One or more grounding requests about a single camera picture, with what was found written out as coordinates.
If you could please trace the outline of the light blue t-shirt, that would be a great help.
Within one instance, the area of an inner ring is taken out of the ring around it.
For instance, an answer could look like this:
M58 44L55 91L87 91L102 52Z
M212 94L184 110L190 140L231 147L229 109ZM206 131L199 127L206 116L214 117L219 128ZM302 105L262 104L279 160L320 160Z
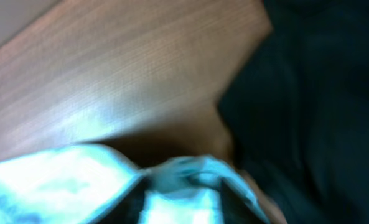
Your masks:
M254 191L221 160L175 157L142 169L108 147L78 145L0 162L0 223L96 223L141 179L149 187L139 223L223 223L222 180L269 222Z

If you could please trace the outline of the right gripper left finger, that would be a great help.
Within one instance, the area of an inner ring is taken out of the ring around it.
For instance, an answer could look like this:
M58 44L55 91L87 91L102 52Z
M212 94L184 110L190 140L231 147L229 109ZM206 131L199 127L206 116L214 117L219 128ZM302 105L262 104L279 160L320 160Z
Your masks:
M97 224L138 224L143 211L149 179L141 179L119 199L112 208L107 209Z

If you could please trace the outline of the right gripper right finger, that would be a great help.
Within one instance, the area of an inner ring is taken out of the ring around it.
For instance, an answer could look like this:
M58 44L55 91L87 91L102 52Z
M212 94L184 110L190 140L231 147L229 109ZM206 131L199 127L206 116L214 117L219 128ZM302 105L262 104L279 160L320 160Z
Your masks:
M219 192L224 224L264 224L246 206L226 180L221 181Z

